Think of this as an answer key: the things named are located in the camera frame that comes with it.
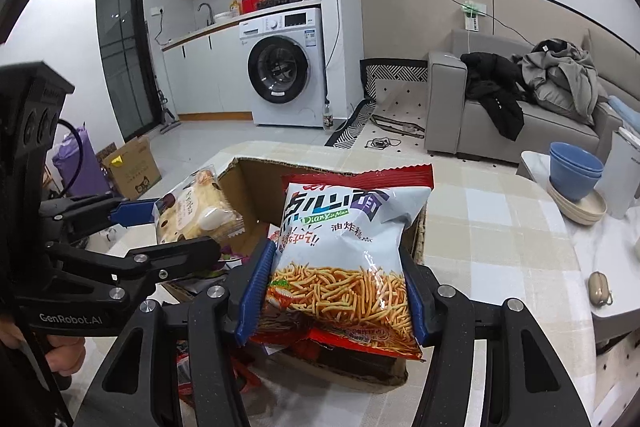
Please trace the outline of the person's left hand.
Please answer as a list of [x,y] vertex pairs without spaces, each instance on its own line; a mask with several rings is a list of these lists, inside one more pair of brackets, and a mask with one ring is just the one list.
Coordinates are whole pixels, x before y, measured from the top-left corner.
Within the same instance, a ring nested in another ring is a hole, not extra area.
[[[8,348],[21,349],[25,337],[7,315],[1,317],[1,342]],[[62,376],[76,374],[85,362],[86,340],[84,337],[66,337],[49,335],[47,337],[52,349],[46,354],[46,360],[53,373]]]

